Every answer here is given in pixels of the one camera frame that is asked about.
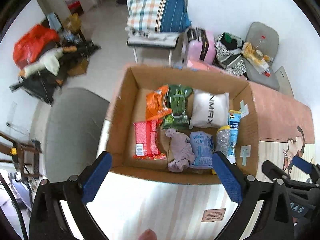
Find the silver yellow scouring sponge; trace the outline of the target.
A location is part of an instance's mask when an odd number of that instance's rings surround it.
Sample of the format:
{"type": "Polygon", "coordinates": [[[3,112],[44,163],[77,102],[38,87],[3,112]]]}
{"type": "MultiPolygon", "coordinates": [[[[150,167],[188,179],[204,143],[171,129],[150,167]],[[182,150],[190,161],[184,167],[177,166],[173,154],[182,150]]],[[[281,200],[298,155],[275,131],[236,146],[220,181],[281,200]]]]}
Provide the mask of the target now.
{"type": "Polygon", "coordinates": [[[222,126],[216,133],[215,152],[222,152],[226,157],[230,146],[230,126],[222,126]]]}

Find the light blue tissue pack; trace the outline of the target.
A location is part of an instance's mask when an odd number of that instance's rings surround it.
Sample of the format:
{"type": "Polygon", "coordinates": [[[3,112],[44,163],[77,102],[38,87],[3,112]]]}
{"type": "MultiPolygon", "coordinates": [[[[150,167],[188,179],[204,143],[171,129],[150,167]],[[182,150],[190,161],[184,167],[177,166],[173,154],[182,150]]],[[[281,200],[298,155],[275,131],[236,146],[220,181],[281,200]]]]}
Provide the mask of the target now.
{"type": "Polygon", "coordinates": [[[214,141],[210,134],[203,131],[191,132],[190,144],[195,154],[195,160],[190,164],[195,169],[211,169],[212,155],[214,152],[214,141]]]}

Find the lilac towel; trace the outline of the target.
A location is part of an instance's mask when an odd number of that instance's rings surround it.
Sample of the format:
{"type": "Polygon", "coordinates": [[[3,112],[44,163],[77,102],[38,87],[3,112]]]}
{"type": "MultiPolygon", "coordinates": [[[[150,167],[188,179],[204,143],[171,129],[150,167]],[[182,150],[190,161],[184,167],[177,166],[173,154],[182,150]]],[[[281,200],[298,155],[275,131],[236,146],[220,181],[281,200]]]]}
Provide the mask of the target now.
{"type": "Polygon", "coordinates": [[[190,138],[181,132],[176,131],[174,128],[166,130],[165,135],[171,139],[170,150],[173,154],[173,161],[168,163],[170,172],[180,173],[188,169],[190,164],[195,160],[190,138]]]}

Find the blue narrow packet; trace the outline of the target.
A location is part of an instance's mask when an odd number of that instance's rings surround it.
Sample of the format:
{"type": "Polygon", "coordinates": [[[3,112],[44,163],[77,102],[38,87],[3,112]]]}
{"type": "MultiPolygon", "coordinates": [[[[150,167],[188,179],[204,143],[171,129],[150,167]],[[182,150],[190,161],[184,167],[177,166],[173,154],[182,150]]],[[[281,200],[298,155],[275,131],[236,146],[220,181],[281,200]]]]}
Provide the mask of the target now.
{"type": "Polygon", "coordinates": [[[229,125],[229,146],[227,152],[227,159],[231,164],[236,163],[235,156],[235,147],[238,138],[238,131],[241,119],[241,112],[230,110],[228,116],[228,125],[229,125]]]}

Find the red snack packet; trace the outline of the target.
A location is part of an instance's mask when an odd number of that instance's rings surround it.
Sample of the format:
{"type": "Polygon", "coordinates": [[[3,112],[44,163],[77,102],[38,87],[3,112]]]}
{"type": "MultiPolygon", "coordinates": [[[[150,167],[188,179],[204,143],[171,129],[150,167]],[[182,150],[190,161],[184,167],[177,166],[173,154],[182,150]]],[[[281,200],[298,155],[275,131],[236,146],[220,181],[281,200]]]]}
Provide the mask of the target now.
{"type": "Polygon", "coordinates": [[[135,155],[138,160],[164,160],[166,152],[158,146],[158,129],[162,120],[135,122],[135,155]]]}

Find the white pillow pack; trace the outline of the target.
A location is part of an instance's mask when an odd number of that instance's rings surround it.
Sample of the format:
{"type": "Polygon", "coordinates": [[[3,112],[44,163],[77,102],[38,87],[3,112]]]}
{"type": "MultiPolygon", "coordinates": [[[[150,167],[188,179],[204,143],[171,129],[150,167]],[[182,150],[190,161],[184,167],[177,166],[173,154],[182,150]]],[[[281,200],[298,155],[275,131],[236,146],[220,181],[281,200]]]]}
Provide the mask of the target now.
{"type": "Polygon", "coordinates": [[[189,128],[220,128],[228,124],[229,93],[211,94],[194,90],[189,128]]]}

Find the green wet wipes pack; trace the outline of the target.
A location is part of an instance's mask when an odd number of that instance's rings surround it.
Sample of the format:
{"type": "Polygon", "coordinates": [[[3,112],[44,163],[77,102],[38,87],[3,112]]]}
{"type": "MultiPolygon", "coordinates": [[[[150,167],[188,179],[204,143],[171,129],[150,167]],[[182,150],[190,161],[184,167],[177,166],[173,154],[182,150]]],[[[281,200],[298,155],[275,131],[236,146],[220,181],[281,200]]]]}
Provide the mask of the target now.
{"type": "Polygon", "coordinates": [[[190,119],[187,115],[187,103],[192,92],[193,89],[188,86],[169,85],[167,106],[172,109],[172,113],[164,117],[163,129],[174,128],[180,131],[189,128],[190,119]]]}

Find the orange snack bag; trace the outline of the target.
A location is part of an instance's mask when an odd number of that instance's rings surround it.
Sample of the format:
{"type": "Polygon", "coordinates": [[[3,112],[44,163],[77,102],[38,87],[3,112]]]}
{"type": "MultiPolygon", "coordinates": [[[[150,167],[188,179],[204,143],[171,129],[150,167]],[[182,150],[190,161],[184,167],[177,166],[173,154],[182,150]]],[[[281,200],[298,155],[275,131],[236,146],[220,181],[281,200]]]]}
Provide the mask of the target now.
{"type": "Polygon", "coordinates": [[[169,86],[163,85],[146,95],[146,121],[159,120],[172,113],[167,106],[169,86]]]}

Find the cat shaped mat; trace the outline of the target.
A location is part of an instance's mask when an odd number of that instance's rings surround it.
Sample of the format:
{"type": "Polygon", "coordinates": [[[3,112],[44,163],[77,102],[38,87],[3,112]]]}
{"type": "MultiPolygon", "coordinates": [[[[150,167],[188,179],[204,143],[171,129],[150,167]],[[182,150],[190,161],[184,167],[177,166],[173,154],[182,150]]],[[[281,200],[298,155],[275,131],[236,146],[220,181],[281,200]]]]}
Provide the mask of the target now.
{"type": "Polygon", "coordinates": [[[289,176],[291,175],[293,167],[293,158],[295,156],[302,157],[304,154],[305,135],[300,126],[297,126],[297,131],[300,133],[300,136],[297,136],[295,139],[289,138],[287,140],[287,149],[283,150],[283,171],[287,173],[289,176]]]}

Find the small brown label card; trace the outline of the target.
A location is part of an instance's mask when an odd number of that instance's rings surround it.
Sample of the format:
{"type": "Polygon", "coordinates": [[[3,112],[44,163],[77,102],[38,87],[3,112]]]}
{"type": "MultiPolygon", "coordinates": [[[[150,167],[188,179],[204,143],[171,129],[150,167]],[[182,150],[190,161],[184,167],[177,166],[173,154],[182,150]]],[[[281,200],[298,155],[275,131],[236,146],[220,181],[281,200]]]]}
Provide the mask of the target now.
{"type": "Polygon", "coordinates": [[[225,209],[210,209],[205,210],[201,219],[202,223],[220,222],[223,220],[225,209]]]}

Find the pink table mat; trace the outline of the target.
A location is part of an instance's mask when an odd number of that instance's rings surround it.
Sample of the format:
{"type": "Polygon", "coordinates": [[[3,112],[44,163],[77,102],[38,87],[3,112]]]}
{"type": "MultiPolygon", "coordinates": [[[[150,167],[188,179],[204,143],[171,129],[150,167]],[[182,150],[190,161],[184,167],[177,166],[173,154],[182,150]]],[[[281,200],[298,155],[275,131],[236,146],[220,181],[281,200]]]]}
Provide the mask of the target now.
{"type": "Polygon", "coordinates": [[[260,141],[286,142],[296,137],[313,144],[315,134],[311,110],[303,103],[257,83],[222,72],[176,69],[177,83],[213,94],[229,93],[231,109],[248,107],[240,121],[238,145],[260,141]]]}

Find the wooden chair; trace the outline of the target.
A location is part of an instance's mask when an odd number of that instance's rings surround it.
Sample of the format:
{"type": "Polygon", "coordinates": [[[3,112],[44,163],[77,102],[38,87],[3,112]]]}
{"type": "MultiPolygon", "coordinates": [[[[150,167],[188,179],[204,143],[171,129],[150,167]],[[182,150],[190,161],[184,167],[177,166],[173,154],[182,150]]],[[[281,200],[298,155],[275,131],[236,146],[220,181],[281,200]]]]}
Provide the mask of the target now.
{"type": "Polygon", "coordinates": [[[38,140],[31,140],[31,143],[18,141],[1,132],[1,138],[11,143],[11,146],[1,142],[1,164],[12,164],[20,172],[21,177],[39,179],[42,177],[39,171],[41,143],[38,140]],[[25,156],[31,153],[32,163],[26,163],[25,156]]]}

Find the grey chair at table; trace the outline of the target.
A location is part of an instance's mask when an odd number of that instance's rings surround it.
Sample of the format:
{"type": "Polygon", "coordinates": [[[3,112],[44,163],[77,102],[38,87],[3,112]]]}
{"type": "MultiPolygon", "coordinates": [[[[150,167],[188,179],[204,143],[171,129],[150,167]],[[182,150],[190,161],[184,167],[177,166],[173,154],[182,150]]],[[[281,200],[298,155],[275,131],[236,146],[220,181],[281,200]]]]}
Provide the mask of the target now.
{"type": "Polygon", "coordinates": [[[44,138],[49,181],[60,182],[79,175],[95,161],[109,104],[84,88],[69,88],[54,101],[44,138]]]}

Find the yellow bag on chair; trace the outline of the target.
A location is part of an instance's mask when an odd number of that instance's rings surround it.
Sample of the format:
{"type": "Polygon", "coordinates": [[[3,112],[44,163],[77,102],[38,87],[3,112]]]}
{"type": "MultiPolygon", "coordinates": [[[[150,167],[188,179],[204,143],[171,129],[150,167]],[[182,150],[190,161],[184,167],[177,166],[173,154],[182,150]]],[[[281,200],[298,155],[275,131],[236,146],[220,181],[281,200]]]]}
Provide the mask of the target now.
{"type": "Polygon", "coordinates": [[[272,57],[255,49],[250,42],[244,43],[241,53],[260,75],[267,77],[271,75],[269,63],[273,61],[272,57]]]}

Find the open cardboard box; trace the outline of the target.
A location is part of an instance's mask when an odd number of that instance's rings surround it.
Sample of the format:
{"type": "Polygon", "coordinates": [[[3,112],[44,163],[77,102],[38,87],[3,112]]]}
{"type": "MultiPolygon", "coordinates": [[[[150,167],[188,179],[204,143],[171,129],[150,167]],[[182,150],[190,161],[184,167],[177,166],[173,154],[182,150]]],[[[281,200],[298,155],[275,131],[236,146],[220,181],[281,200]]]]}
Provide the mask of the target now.
{"type": "Polygon", "coordinates": [[[219,183],[211,160],[216,134],[232,124],[241,103],[248,114],[227,154],[244,174],[256,175],[258,117],[246,80],[187,68],[128,67],[110,113],[112,172],[166,183],[219,183]]]}

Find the black cart with clutter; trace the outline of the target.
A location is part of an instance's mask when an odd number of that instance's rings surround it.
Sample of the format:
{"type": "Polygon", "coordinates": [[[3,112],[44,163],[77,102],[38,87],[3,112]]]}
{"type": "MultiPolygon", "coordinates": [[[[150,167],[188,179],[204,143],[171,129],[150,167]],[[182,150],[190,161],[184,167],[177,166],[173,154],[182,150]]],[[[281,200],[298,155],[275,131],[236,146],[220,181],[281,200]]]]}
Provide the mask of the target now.
{"type": "Polygon", "coordinates": [[[90,56],[100,48],[84,37],[78,14],[60,21],[51,13],[15,43],[13,60],[20,72],[9,89],[22,89],[51,105],[55,90],[68,77],[85,74],[90,56]]]}

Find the brown cardboard box on floor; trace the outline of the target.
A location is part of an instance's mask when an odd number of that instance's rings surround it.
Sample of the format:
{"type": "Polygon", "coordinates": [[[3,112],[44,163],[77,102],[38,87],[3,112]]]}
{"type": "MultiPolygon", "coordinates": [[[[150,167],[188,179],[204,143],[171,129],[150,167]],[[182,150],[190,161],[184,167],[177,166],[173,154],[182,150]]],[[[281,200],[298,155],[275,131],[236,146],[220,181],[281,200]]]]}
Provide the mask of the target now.
{"type": "Polygon", "coordinates": [[[75,77],[78,75],[84,75],[87,73],[88,68],[88,59],[83,58],[80,61],[78,61],[74,67],[72,67],[70,70],[68,70],[67,74],[70,77],[75,77]]]}

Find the black white patterned bag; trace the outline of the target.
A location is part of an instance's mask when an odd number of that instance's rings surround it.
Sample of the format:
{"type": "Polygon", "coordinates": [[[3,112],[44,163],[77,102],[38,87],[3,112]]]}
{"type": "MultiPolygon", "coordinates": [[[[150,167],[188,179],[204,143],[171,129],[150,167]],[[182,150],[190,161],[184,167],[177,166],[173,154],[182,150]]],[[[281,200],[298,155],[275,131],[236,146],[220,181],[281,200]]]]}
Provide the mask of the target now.
{"type": "Polygon", "coordinates": [[[236,76],[246,73],[241,53],[244,43],[242,38],[226,32],[215,38],[216,61],[226,72],[236,76]]]}

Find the plastic bottle red cap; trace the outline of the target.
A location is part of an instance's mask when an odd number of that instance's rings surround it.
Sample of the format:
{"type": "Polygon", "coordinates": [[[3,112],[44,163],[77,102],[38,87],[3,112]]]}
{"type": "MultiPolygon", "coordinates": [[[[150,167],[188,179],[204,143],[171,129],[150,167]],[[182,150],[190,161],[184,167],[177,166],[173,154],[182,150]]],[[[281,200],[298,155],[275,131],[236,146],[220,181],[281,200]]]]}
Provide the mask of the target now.
{"type": "Polygon", "coordinates": [[[260,41],[258,42],[257,46],[255,47],[255,49],[257,50],[261,44],[265,43],[265,39],[266,37],[264,35],[261,36],[260,41]]]}

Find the white goose plush toy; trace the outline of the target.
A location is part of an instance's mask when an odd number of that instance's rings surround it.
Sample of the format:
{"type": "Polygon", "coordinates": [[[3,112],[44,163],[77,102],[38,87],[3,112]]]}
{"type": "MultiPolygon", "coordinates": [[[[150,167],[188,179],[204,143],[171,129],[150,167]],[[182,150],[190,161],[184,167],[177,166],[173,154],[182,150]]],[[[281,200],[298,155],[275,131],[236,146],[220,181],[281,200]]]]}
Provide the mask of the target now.
{"type": "Polygon", "coordinates": [[[45,52],[38,61],[25,66],[22,70],[20,70],[18,75],[20,77],[29,78],[30,76],[46,69],[48,72],[57,76],[60,68],[59,59],[64,54],[73,53],[75,51],[77,51],[76,46],[51,49],[45,52]]]}

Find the pink suitcase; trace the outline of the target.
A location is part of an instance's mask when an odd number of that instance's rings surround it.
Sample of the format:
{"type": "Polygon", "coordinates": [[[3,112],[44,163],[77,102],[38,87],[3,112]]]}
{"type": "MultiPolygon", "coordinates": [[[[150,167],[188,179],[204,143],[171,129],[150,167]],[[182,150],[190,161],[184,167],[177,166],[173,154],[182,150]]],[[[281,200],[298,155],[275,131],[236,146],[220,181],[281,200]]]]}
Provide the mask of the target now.
{"type": "Polygon", "coordinates": [[[190,28],[187,31],[186,59],[212,64],[216,56],[215,38],[211,31],[190,28]]]}

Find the white chair under quilt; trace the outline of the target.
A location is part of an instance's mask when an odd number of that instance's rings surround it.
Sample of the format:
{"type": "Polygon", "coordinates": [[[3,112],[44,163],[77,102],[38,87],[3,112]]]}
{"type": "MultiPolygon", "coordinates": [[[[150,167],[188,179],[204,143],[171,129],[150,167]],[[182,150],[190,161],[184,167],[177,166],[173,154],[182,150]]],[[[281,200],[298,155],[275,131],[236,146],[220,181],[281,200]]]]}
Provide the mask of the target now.
{"type": "Polygon", "coordinates": [[[127,38],[127,46],[133,50],[135,63],[139,63],[136,48],[159,48],[169,51],[168,64],[172,64],[173,51],[177,47],[180,33],[160,33],[149,34],[148,36],[129,34],[127,38]]]}

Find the red plastic bag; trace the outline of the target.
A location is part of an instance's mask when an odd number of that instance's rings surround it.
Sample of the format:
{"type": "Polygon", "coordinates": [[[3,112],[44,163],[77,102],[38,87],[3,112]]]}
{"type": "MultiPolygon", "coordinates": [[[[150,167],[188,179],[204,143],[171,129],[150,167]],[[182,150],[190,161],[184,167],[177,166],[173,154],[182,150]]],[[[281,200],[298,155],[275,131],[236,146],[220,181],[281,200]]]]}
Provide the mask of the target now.
{"type": "Polygon", "coordinates": [[[40,24],[34,25],[14,45],[13,60],[16,66],[23,69],[34,63],[43,48],[50,42],[59,42],[58,33],[40,24]]]}

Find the plaid folded quilt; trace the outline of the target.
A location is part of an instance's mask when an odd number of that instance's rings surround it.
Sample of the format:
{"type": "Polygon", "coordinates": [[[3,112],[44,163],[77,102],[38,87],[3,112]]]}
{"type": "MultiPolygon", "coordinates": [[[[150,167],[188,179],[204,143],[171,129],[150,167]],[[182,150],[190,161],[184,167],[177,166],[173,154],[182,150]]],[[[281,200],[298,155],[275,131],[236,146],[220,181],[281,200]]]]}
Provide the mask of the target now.
{"type": "Polygon", "coordinates": [[[144,33],[183,33],[191,26],[185,0],[127,0],[126,29],[144,33]]]}

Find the grey chair by wall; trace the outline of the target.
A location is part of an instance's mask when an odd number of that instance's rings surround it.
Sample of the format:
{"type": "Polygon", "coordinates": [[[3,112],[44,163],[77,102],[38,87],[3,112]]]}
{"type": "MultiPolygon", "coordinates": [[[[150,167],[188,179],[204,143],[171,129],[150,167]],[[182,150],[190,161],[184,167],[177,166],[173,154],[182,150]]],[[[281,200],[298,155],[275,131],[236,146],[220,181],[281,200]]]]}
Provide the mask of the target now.
{"type": "MultiPolygon", "coordinates": [[[[273,58],[273,61],[276,57],[278,47],[279,47],[279,35],[278,33],[271,27],[260,23],[260,22],[253,22],[250,25],[246,36],[246,42],[250,42],[252,46],[255,48],[260,41],[261,36],[264,35],[266,37],[265,43],[261,44],[258,48],[263,54],[266,54],[273,58]]],[[[279,82],[277,77],[272,69],[272,62],[269,63],[270,65],[270,72],[271,75],[269,77],[260,75],[255,68],[246,60],[246,75],[249,81],[258,83],[260,85],[272,88],[276,91],[279,90],[279,82]]]]}

